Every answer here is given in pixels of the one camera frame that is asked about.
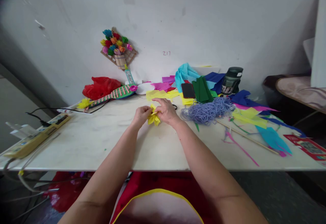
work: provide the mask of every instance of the green thermos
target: green thermos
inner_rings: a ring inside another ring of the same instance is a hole
[[[230,95],[239,91],[238,85],[242,77],[243,68],[230,67],[225,74],[222,84],[222,94]]]

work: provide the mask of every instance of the purple yarn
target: purple yarn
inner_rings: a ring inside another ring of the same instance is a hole
[[[211,122],[214,123],[215,118],[223,117],[234,109],[235,106],[228,97],[217,97],[213,102],[193,104],[189,108],[182,109],[181,118],[209,126]]]

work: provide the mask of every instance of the red plastic bag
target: red plastic bag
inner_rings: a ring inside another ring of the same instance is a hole
[[[121,87],[118,80],[109,77],[92,77],[92,80],[94,84],[86,85],[83,90],[83,95],[91,100],[100,99]]]
[[[52,207],[58,212],[66,212],[70,206],[76,201],[86,184],[87,179],[74,180],[74,178],[88,177],[90,178],[94,172],[65,172],[58,171],[53,181],[64,181],[71,179],[71,181],[63,183],[53,183],[49,186],[49,189],[59,188],[56,192],[48,192],[48,196],[51,199]]]

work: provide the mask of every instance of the person's left hand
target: person's left hand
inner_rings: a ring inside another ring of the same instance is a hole
[[[141,128],[146,122],[148,116],[152,112],[152,108],[149,106],[142,106],[136,109],[136,114],[131,122],[131,125]]]

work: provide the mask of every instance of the white paper plate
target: white paper plate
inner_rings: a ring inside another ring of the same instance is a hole
[[[150,82],[142,83],[138,85],[136,94],[142,95],[146,94],[147,91],[154,90],[154,86]]]

